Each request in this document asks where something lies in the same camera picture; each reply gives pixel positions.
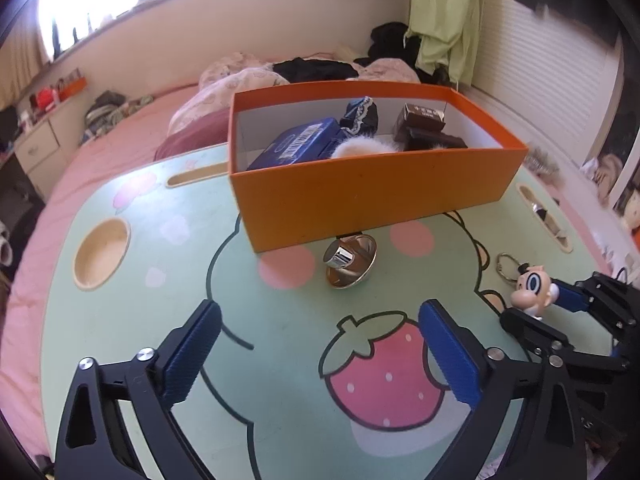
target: open cardboard box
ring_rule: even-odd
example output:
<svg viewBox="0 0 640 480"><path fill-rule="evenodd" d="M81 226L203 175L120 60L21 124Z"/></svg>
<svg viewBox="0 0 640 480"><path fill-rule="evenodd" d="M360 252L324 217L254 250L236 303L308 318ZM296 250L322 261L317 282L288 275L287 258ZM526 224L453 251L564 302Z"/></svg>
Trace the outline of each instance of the open cardboard box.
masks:
<svg viewBox="0 0 640 480"><path fill-rule="evenodd" d="M443 132L467 149L386 153L246 171L280 133L371 96L390 139L405 103L445 113ZM499 200L527 147L462 94L441 86L330 81L237 93L229 174L252 247L269 251Z"/></svg>

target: metal bolt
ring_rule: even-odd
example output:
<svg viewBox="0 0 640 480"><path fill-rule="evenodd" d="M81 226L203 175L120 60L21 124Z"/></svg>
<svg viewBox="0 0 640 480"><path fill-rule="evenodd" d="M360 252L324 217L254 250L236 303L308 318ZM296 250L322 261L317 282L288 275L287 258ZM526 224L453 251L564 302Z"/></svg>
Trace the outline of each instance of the metal bolt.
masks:
<svg viewBox="0 0 640 480"><path fill-rule="evenodd" d="M501 349L496 348L495 346L489 348L486 351L486 354L492 361L502 361L504 359L504 352Z"/></svg>
<svg viewBox="0 0 640 480"><path fill-rule="evenodd" d="M153 348L143 348L136 354L136 359L138 361L149 361L156 351Z"/></svg>
<svg viewBox="0 0 640 480"><path fill-rule="evenodd" d="M88 368L91 368L94 363L95 361L93 359L91 359L90 357L85 357L78 363L78 368L80 368L81 370L87 370Z"/></svg>
<svg viewBox="0 0 640 480"><path fill-rule="evenodd" d="M552 355L549 356L549 364L554 368L560 368L564 364L564 361L562 361L562 359L557 355Z"/></svg>

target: metal ring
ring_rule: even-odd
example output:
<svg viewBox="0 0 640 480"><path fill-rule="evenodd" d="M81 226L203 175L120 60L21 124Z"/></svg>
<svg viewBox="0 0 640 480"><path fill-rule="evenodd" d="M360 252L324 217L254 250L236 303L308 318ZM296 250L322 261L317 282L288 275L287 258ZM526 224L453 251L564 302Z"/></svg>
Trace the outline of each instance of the metal ring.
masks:
<svg viewBox="0 0 640 480"><path fill-rule="evenodd" d="M507 283L511 283L513 285L513 283L516 283L518 281L517 278L510 278L509 276L506 276L503 272L502 272L502 263L501 260L507 258L508 260L511 260L516 267L521 266L521 263L516 260L513 256L511 256L509 253L500 253L495 257L495 271L498 273L498 275Z"/></svg>

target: green tabletop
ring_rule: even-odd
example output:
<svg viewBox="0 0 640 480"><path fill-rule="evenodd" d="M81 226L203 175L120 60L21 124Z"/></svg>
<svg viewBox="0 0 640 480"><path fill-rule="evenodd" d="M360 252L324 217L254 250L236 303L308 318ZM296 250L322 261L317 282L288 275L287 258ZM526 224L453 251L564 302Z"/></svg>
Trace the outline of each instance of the green tabletop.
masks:
<svg viewBox="0 0 640 480"><path fill-rule="evenodd" d="M157 347L210 296L227 333L174 415L215 478L422 480L468 406L456 401L418 332L421 303L437 298L482 344L525 359L498 324L494 305L513 289L495 272L496 254L542 264L566 282L596 268L556 204L520 170L497 203L368 231L378 244L369 279L334 290L321 261L329 240L251 250L226 175L165 186L173 174L226 156L226 146L217 146L120 176L76 215L52 282L42 345L52 447L81 358L106 364ZM543 231L516 192L521 182L562 224L571 253ZM129 222L129 248L103 286L83 292L73 280L75 252L112 216ZM609 335L586 314L551 306L545 321L580 351L610 351ZM162 478L123 405L147 475ZM490 459L504 451L519 409L513 401Z"/></svg>

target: blue textured pad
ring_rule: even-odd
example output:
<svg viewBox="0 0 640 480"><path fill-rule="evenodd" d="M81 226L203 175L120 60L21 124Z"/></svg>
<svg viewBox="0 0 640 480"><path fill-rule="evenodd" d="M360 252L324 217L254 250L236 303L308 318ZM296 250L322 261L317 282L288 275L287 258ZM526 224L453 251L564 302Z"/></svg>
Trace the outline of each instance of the blue textured pad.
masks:
<svg viewBox="0 0 640 480"><path fill-rule="evenodd" d="M189 395L221 327L220 307L211 301L165 367L162 403L167 409Z"/></svg>
<svg viewBox="0 0 640 480"><path fill-rule="evenodd" d="M429 301L420 307L418 326L456 399L474 409L482 396L478 368Z"/></svg>
<svg viewBox="0 0 640 480"><path fill-rule="evenodd" d="M585 301L584 294L570 288L565 288L561 283L555 282L560 290L560 295L556 300L556 305L561 306L569 312L587 312L589 303Z"/></svg>

